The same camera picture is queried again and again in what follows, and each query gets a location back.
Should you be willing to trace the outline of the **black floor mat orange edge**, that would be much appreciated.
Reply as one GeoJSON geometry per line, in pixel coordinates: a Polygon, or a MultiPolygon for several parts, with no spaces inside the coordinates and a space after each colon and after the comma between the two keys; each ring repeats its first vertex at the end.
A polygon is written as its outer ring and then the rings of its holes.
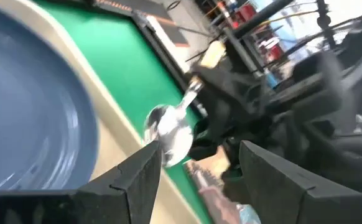
{"type": "Polygon", "coordinates": [[[94,7],[124,16],[131,17],[133,12],[139,12],[145,16],[153,16],[176,47],[190,47],[164,6],[159,3],[151,0],[90,0],[90,2],[94,7]]]}

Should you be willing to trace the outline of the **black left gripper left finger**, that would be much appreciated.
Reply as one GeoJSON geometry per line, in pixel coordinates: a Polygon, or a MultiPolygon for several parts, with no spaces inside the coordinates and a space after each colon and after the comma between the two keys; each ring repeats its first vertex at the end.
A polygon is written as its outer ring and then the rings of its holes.
{"type": "Polygon", "coordinates": [[[152,141],[78,189],[0,191],[0,224],[149,224],[161,149],[152,141]]]}

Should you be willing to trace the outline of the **blue ceramic plate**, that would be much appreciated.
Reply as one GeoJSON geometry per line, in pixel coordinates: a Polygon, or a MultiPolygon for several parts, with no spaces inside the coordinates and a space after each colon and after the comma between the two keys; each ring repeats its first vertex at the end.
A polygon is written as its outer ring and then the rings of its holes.
{"type": "Polygon", "coordinates": [[[96,116],[79,78],[0,10],[0,190],[79,188],[97,153],[96,116]]]}

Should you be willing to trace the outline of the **red cart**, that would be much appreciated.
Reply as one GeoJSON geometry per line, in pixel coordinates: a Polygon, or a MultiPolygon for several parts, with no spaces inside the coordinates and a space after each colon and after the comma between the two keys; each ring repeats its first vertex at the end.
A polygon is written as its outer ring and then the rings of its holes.
{"type": "Polygon", "coordinates": [[[251,3],[243,4],[238,8],[237,15],[241,22],[250,20],[256,14],[256,9],[251,3]]]}

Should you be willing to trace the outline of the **spoon with wooden handle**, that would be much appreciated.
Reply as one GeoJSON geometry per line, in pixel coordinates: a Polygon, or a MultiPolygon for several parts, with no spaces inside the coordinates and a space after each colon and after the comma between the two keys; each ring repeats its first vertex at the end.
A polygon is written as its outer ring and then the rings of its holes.
{"type": "MultiPolygon", "coordinates": [[[[225,45],[216,40],[209,45],[202,60],[196,64],[208,68],[215,68],[225,54],[225,45]]],[[[152,141],[159,143],[162,151],[162,165],[172,167],[188,156],[193,143],[193,129],[189,125],[186,115],[187,108],[198,98],[203,83],[192,75],[192,68],[188,71],[190,80],[181,102],[177,106],[158,105],[147,115],[144,123],[144,140],[147,144],[152,141]]],[[[224,101],[204,106],[211,123],[217,121],[221,127],[225,126],[228,108],[224,101]]]]}

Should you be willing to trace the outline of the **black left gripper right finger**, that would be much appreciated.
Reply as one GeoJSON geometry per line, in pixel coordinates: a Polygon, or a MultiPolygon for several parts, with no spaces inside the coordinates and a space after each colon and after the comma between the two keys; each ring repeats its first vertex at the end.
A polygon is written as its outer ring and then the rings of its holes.
{"type": "Polygon", "coordinates": [[[241,141],[239,161],[262,224],[362,224],[361,192],[249,141],[241,141]]]}

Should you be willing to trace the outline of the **black frame pole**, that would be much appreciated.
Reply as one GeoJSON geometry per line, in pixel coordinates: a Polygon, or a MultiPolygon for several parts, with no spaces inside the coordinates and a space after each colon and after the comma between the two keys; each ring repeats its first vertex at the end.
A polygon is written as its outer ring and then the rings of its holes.
{"type": "Polygon", "coordinates": [[[275,13],[289,5],[293,0],[275,0],[263,10],[257,12],[249,21],[234,30],[235,35],[244,34],[254,29],[260,23],[273,16],[275,13]]]}

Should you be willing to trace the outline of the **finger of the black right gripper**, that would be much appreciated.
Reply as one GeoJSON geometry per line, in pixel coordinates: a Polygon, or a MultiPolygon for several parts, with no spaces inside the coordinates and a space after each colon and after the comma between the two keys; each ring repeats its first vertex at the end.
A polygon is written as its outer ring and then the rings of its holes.
{"type": "Polygon", "coordinates": [[[239,161],[239,144],[246,137],[246,130],[235,125],[221,127],[221,123],[211,123],[203,118],[193,128],[193,143],[188,156],[199,161],[214,156],[218,146],[222,146],[230,162],[239,161]]]}
{"type": "Polygon", "coordinates": [[[203,83],[198,100],[204,106],[224,101],[231,105],[259,106],[262,100],[261,79],[234,73],[223,68],[195,64],[192,75],[203,83]]]}

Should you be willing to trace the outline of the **light blue plastic cup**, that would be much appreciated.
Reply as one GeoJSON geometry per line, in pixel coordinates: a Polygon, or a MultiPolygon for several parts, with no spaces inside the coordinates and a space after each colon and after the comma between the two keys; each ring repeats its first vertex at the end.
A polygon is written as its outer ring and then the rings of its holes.
{"type": "Polygon", "coordinates": [[[255,209],[248,204],[237,204],[241,224],[261,224],[255,209]]]}

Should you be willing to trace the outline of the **black frame post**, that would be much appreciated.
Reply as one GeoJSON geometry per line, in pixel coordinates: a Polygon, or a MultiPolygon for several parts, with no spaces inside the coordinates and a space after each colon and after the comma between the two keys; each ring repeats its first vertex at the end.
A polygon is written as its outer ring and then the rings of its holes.
{"type": "Polygon", "coordinates": [[[226,55],[231,63],[231,71],[251,78],[260,79],[263,76],[263,69],[257,55],[249,48],[246,48],[246,46],[234,36],[230,28],[223,28],[222,33],[225,36],[226,55]]]}

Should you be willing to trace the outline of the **cream plastic tray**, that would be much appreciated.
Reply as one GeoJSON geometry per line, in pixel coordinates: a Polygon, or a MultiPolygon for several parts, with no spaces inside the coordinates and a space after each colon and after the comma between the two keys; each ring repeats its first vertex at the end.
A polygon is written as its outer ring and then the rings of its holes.
{"type": "MultiPolygon", "coordinates": [[[[102,132],[95,177],[142,147],[142,139],[134,126],[58,20],[30,0],[0,0],[0,11],[48,42],[81,78],[102,132]]],[[[165,170],[160,173],[151,224],[203,224],[165,170]]]]}

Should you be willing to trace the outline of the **fork with wooden handle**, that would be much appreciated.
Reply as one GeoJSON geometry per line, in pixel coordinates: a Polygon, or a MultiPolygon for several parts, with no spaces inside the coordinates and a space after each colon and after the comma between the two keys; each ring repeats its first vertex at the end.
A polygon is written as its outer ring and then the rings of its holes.
{"type": "Polygon", "coordinates": [[[236,203],[223,194],[223,182],[193,160],[183,164],[214,224],[241,224],[236,203]]]}

